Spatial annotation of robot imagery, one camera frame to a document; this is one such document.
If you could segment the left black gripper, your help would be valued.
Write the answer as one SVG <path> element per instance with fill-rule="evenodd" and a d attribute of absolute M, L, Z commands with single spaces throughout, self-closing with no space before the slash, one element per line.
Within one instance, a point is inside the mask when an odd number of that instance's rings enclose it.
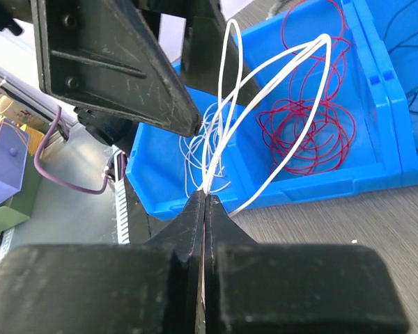
<path fill-rule="evenodd" d="M 132 146 L 132 120 L 193 136 L 201 115 L 131 1 L 32 1 L 39 86 L 98 142 Z"/>

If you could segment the purple box with knob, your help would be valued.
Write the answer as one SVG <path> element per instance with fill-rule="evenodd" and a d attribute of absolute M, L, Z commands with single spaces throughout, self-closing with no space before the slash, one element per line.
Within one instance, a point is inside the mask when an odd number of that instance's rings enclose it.
<path fill-rule="evenodd" d="M 29 135 L 8 121 L 0 124 L 0 204 L 20 192 Z"/>

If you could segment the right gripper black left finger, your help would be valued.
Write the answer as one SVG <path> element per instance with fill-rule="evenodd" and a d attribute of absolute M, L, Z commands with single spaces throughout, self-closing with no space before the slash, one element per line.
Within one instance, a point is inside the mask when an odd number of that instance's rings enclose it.
<path fill-rule="evenodd" d="M 34 244 L 0 264 L 0 333 L 196 333 L 205 194 L 144 244 Z"/>

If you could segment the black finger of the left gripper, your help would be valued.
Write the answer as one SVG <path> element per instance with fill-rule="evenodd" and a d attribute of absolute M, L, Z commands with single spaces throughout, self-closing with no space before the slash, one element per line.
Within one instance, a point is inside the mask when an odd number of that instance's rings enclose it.
<path fill-rule="evenodd" d="M 220 1 L 187 1 L 185 37 L 181 56 L 180 78 L 189 88 L 217 96 L 219 69 L 226 21 Z M 244 79 L 249 68 L 239 62 L 239 50 L 230 32 L 228 34 L 226 62 L 222 79 L 222 97 L 234 89 L 238 66 Z M 246 83 L 239 92 L 237 104 L 248 104 L 259 91 L 255 79 Z"/>

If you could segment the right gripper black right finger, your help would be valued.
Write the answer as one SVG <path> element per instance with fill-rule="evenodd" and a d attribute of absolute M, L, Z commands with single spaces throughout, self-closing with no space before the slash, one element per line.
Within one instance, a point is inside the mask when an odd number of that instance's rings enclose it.
<path fill-rule="evenodd" d="M 378 252 L 352 244 L 260 244 L 206 199 L 207 333 L 407 333 Z"/>

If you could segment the blue three-compartment plastic bin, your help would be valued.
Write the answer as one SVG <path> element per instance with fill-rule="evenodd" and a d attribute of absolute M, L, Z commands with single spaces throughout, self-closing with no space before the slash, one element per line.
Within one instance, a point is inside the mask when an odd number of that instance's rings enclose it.
<path fill-rule="evenodd" d="M 202 186 L 237 213 L 418 184 L 414 7 L 302 1 L 240 42 L 264 88 L 316 39 L 252 109 L 189 88 L 203 118 L 194 138 L 139 125 L 126 175 L 148 214 L 174 219 Z"/>

